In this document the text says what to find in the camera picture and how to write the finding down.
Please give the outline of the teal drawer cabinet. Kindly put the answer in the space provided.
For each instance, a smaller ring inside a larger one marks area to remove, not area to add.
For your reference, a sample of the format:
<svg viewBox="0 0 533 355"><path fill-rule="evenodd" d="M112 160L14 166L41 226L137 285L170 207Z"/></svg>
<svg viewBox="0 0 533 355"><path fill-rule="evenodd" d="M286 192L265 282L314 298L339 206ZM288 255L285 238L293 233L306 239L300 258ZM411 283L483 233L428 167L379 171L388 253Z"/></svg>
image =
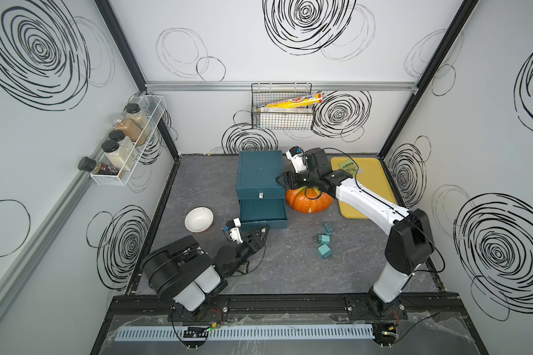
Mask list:
<svg viewBox="0 0 533 355"><path fill-rule="evenodd" d="M276 181L283 172L280 150L239 154L236 192L243 227L287 228L286 190Z"/></svg>

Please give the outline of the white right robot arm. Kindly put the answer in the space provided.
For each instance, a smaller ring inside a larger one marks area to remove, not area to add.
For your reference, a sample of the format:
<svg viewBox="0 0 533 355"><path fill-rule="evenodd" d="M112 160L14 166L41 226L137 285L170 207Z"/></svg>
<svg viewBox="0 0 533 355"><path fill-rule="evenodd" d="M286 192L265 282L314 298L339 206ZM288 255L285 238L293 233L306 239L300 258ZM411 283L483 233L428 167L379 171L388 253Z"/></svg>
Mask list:
<svg viewBox="0 0 533 355"><path fill-rule="evenodd" d="M381 316L392 307L411 276L436 251L428 215L420 209L410 210L391 203L349 172L334 170L321 148L305 151L294 146L285 155L293 168L276 179L284 189L317 188L354 207L388 236L386 264L369 291L368 301L373 314Z"/></svg>

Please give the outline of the teal plug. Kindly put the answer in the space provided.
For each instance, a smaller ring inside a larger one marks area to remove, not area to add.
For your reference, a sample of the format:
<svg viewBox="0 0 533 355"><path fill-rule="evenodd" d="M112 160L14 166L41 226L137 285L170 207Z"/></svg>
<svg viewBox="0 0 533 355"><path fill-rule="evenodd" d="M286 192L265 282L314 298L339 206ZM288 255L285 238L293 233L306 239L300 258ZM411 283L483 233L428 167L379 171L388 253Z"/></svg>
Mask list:
<svg viewBox="0 0 533 355"><path fill-rule="evenodd" d="M334 235L334 230L330 223L325 223L323 225L323 230L324 230L324 235L328 235L328 236Z"/></svg>
<svg viewBox="0 0 533 355"><path fill-rule="evenodd" d="M319 245L328 245L331 241L331 237L329 235L320 234L317 238L317 243Z"/></svg>
<svg viewBox="0 0 533 355"><path fill-rule="evenodd" d="M326 260L333 255L333 250L331 250L328 244L321 244L317 248L317 251L323 260Z"/></svg>

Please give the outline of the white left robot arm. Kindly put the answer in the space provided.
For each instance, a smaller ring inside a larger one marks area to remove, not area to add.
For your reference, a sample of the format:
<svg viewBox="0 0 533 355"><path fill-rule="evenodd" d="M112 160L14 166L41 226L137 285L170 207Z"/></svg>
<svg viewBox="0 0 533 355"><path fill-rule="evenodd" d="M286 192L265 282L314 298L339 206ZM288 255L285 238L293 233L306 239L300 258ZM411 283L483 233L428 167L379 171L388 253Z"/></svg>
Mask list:
<svg viewBox="0 0 533 355"><path fill-rule="evenodd" d="M141 261L142 274L158 300L193 312L227 287L232 277L248 275L249 259L266 249L269 226L247 230L236 245L222 246L210 257L192 235L151 252Z"/></svg>

